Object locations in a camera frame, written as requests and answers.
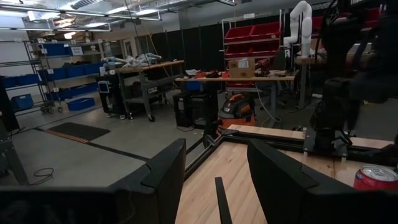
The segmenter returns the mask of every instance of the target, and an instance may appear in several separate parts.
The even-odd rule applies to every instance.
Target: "soda can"
[[[354,188],[358,190],[398,190],[398,174],[378,165],[365,165],[355,174]]]

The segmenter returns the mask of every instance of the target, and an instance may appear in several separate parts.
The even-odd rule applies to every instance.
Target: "black floor mat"
[[[51,134],[56,134],[63,138],[68,138],[71,140],[88,142],[88,141],[92,141],[98,137],[101,137],[104,134],[107,134],[111,131],[107,130],[107,129],[95,128],[95,127],[91,127],[91,126],[87,126],[87,125],[83,125],[83,124],[67,122],[67,123],[63,123],[58,126],[49,128],[48,130],[45,130],[45,132],[48,132]]]

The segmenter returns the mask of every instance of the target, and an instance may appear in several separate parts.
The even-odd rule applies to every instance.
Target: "concrete floor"
[[[172,99],[172,94],[170,93],[168,99]],[[222,105],[223,102],[224,94],[221,94],[219,104]],[[283,122],[276,124],[275,128],[308,127],[313,105],[290,114],[288,112],[294,110],[294,100],[292,102],[287,109],[279,110]],[[260,126],[268,115],[265,111],[260,111],[258,107],[256,111],[256,123]],[[392,140],[398,127],[396,111],[398,111],[397,100],[390,100],[384,105],[364,106],[357,125],[357,135]],[[105,187],[130,174],[143,165],[144,161],[60,138],[33,128],[39,126],[41,129],[48,129],[65,122],[74,122],[108,129],[110,133],[93,140],[92,143],[145,158],[153,157],[178,138],[185,138],[188,148],[202,136],[202,130],[199,129],[190,132],[178,130],[175,125],[174,111],[169,105],[153,104],[153,114],[156,118],[154,123],[148,122],[144,113],[136,115],[131,121],[120,120],[118,117],[107,118],[99,105],[79,113],[65,111],[64,113],[42,114],[36,112],[18,117],[21,126],[26,128],[24,132],[14,135],[12,140],[30,182],[41,179],[41,177],[34,177],[33,173],[36,170],[52,167],[54,178],[40,186]],[[187,164],[202,150],[203,146],[200,145],[189,154]],[[17,185],[17,182],[11,174],[0,179],[0,184]]]

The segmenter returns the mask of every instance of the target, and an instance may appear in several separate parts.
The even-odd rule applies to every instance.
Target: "wooden workbench top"
[[[232,124],[228,129],[238,130],[245,133],[266,134],[266,135],[280,136],[285,138],[304,139],[304,133],[302,131],[290,131],[290,130],[282,130],[274,128],[260,128],[254,126],[244,126],[244,125],[235,125],[235,124]],[[353,142],[354,146],[371,147],[375,149],[381,149],[384,146],[394,143],[392,141],[365,139],[365,138],[351,138],[351,141]]]
[[[284,70],[271,70],[270,75],[284,74]],[[242,82],[242,81],[292,81],[294,80],[294,75],[289,75],[286,77],[252,77],[252,78],[178,78],[175,81],[180,82]]]
[[[247,133],[268,134],[303,139],[300,131],[258,128],[249,126],[231,126]],[[370,143],[374,147],[383,147],[387,141],[365,141],[358,138],[357,144]],[[267,223],[260,201],[253,186],[248,160],[247,145],[223,142],[220,147],[185,181],[176,223],[220,223],[215,177],[222,177],[229,210],[234,224]],[[362,162],[339,159],[304,156],[302,153],[281,151],[325,175],[342,183],[353,186],[355,173],[364,165]]]
[[[155,68],[162,68],[162,67],[166,67],[166,66],[178,65],[181,63],[184,63],[184,61],[178,60],[178,61],[174,61],[174,62],[163,62],[163,63],[159,63],[156,65],[149,65],[149,66],[145,66],[145,67],[117,68],[114,71],[116,73],[142,72],[142,71],[151,70],[151,69],[155,69]]]

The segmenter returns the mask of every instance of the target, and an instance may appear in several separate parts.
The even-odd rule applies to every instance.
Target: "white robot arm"
[[[312,34],[312,7],[306,1],[300,1],[290,13],[290,37],[284,38],[284,47],[289,48],[291,44],[296,43],[299,38],[299,18],[303,13],[303,22],[301,28],[302,36],[302,56],[310,55],[310,44]]]

